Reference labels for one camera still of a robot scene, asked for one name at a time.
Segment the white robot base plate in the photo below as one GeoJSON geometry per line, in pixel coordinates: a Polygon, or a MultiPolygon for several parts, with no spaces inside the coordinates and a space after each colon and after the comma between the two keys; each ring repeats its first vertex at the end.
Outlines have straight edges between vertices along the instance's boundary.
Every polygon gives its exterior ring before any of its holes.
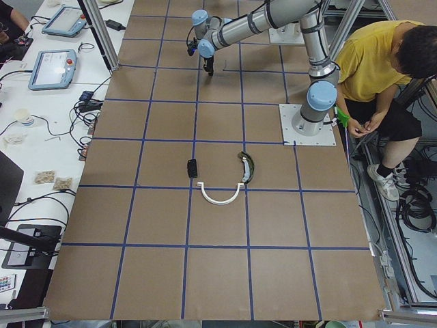
{"type": "Polygon", "coordinates": [[[321,122],[308,122],[300,115],[300,104],[279,104],[285,146],[336,146],[329,113],[321,122]]]}

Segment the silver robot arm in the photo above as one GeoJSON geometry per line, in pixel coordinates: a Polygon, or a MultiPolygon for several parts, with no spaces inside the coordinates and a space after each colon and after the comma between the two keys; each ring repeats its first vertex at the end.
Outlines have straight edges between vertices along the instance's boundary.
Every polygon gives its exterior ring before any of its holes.
{"type": "Polygon", "coordinates": [[[305,136],[317,135],[337,100],[339,67],[330,56],[322,10],[324,1],[264,1],[238,18],[222,18],[198,9],[191,15],[195,37],[186,41],[187,53],[198,53],[203,69],[214,74],[217,51],[267,32],[270,43],[282,55],[306,55],[309,86],[303,104],[292,118],[293,129],[305,136]]]}

